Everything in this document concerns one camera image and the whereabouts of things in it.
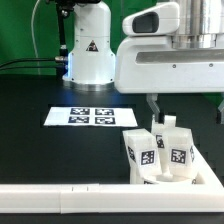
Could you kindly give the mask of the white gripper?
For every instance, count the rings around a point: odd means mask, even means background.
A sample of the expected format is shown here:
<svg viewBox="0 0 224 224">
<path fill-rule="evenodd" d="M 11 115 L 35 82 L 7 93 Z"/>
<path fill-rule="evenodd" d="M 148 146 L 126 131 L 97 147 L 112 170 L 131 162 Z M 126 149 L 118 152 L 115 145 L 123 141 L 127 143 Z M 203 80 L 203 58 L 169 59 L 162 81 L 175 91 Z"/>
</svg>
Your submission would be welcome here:
<svg viewBox="0 0 224 224">
<path fill-rule="evenodd" d="M 224 92 L 224 38 L 215 48 L 179 50 L 169 36 L 127 37 L 117 51 L 115 87 L 149 93 L 154 120 L 163 123 L 157 94 Z"/>
</svg>

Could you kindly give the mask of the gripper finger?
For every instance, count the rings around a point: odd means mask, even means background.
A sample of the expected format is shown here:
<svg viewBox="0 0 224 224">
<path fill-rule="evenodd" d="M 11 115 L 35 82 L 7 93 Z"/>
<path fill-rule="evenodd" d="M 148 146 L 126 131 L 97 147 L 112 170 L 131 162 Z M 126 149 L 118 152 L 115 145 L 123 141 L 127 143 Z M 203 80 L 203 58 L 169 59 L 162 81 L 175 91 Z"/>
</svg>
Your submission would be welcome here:
<svg viewBox="0 0 224 224">
<path fill-rule="evenodd" d="M 217 122 L 219 124 L 224 124 L 224 101 L 222 101 L 218 106 Z"/>
</svg>

